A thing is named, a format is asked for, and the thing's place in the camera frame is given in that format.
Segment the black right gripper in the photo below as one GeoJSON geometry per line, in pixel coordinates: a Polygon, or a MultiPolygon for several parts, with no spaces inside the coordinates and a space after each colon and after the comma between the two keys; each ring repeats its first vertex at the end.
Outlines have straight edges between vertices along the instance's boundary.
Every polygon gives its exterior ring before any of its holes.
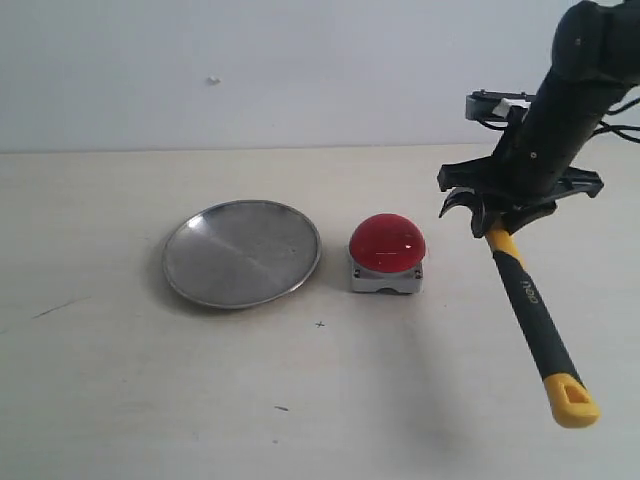
{"type": "Polygon", "coordinates": [[[440,190],[461,187],[475,192],[470,207],[474,238],[484,237],[500,219],[500,200],[527,206],[501,217],[503,228],[514,234],[552,215],[557,209],[553,200],[600,193],[603,181],[596,172],[571,166],[596,124],[591,116],[514,108],[491,155],[441,166],[440,190]]]}

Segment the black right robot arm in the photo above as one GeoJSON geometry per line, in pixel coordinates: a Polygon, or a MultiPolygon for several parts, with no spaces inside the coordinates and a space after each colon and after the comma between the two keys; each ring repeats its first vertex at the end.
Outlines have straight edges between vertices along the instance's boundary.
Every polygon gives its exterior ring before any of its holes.
{"type": "Polygon", "coordinates": [[[561,18],[551,67],[534,95],[478,90],[465,116],[502,122],[493,152],[441,166],[442,209],[464,206],[481,238],[495,225],[513,234],[553,214],[559,200],[595,197],[604,183],[572,162],[609,109],[639,84],[639,4],[602,6],[581,1],[561,18]]]}

